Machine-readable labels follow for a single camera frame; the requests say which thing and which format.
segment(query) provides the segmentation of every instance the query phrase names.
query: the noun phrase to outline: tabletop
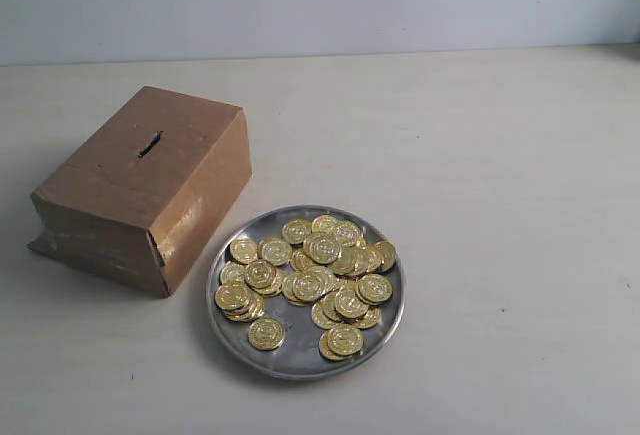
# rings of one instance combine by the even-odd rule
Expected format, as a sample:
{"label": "tabletop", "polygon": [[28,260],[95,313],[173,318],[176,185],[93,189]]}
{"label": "tabletop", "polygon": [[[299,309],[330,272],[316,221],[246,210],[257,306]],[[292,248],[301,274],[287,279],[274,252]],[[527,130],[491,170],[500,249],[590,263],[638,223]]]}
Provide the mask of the tabletop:
{"label": "tabletop", "polygon": [[[0,68],[0,431],[631,434],[640,424],[640,49]],[[254,175],[177,293],[27,251],[29,193],[141,86],[241,105]],[[223,240],[355,213],[405,269],[383,350],[266,378],[209,326]]]}

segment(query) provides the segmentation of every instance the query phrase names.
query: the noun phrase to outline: white wall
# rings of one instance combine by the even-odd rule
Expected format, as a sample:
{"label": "white wall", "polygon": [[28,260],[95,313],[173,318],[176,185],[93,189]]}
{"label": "white wall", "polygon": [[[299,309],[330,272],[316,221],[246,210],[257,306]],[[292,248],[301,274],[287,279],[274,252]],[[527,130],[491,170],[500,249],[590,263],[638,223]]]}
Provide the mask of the white wall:
{"label": "white wall", "polygon": [[0,64],[637,41],[640,0],[0,0]]}

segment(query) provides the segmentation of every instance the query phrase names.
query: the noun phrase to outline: cardboard box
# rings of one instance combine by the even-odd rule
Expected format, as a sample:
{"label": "cardboard box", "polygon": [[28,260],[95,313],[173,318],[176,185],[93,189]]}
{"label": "cardboard box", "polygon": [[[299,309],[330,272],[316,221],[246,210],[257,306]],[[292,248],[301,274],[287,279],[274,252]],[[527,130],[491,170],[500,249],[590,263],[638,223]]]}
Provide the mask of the cardboard box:
{"label": "cardboard box", "polygon": [[32,193],[29,248],[166,297],[250,176],[242,108],[144,87]]}

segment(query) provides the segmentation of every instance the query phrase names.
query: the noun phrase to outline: plate rim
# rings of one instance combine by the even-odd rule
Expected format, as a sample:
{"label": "plate rim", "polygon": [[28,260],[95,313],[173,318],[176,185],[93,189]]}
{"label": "plate rim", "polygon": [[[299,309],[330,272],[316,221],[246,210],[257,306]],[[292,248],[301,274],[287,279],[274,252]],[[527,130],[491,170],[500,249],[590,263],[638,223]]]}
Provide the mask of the plate rim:
{"label": "plate rim", "polygon": [[339,375],[341,373],[347,372],[355,367],[357,367],[358,365],[363,364],[364,362],[366,362],[367,360],[369,360],[371,357],[373,357],[375,354],[377,354],[382,347],[384,347],[387,342],[389,341],[389,339],[393,336],[393,334],[395,333],[396,329],[398,328],[398,325],[400,324],[400,320],[402,318],[402,315],[404,313],[404,303],[405,303],[405,285],[406,285],[406,280],[404,277],[404,270],[402,269],[402,263],[400,262],[400,259],[398,257],[398,259],[396,260],[396,266],[398,268],[398,274],[400,276],[400,304],[398,307],[398,311],[395,315],[395,318],[393,319],[393,322],[391,323],[389,330],[387,331],[387,333],[385,334],[385,336],[382,338],[382,340],[380,340],[379,343],[377,343],[369,352],[367,352],[367,354],[359,357],[357,360],[355,360],[353,363],[348,363],[346,365],[340,366],[340,367],[336,367],[333,370],[329,370],[326,372],[321,372],[321,373],[314,373],[314,374],[292,374],[292,373],[286,373],[286,372],[281,372],[278,370],[272,370],[270,368],[264,367],[259,363],[254,362],[253,360],[249,359],[248,357],[246,357],[240,350],[238,350],[235,346],[233,346],[228,340],[227,338],[222,334],[220,327],[218,326],[217,321],[215,320],[214,316],[213,316],[213,310],[216,309],[216,307],[213,306],[213,302],[212,302],[212,298],[211,296],[209,296],[209,294],[211,293],[211,289],[213,288],[213,279],[214,279],[214,267],[215,265],[217,265],[218,260],[220,260],[220,257],[224,256],[225,251],[227,250],[227,247],[229,246],[229,244],[236,238],[238,237],[238,235],[240,235],[240,233],[242,233],[243,231],[245,231],[249,226],[251,226],[253,223],[255,223],[256,221],[262,219],[262,218],[266,218],[268,216],[274,215],[276,213],[279,212],[284,212],[284,211],[292,211],[292,210],[321,210],[321,211],[333,211],[333,212],[337,212],[340,214],[343,214],[345,216],[350,216],[350,217],[354,217],[360,220],[365,221],[371,228],[373,228],[373,230],[375,230],[379,235],[382,235],[382,232],[380,230],[378,230],[378,228],[376,228],[373,224],[371,224],[369,221],[365,220],[364,218],[355,215],[353,213],[347,212],[346,210],[342,210],[340,208],[334,208],[334,207],[329,207],[329,206],[325,206],[325,205],[290,205],[290,206],[286,206],[286,207],[280,207],[280,208],[276,208],[274,210],[270,210],[268,212],[262,213],[261,215],[258,215],[256,217],[253,217],[251,220],[249,220],[248,222],[244,223],[239,229],[237,229],[234,233],[231,234],[231,236],[229,236],[224,243],[222,244],[221,248],[218,250],[218,252],[216,253],[215,257],[213,258],[213,261],[211,262],[211,267],[209,268],[209,273],[207,274],[207,283],[206,283],[206,288],[205,288],[205,301],[207,304],[207,315],[209,317],[209,323],[211,325],[211,328],[214,332],[214,334],[216,335],[216,338],[222,342],[222,344],[224,345],[224,347],[238,360],[242,361],[243,363],[246,363],[247,365],[251,366],[253,369],[268,375],[270,377],[273,378],[279,378],[282,380],[291,380],[291,381],[313,381],[313,380],[323,380],[335,375]]}

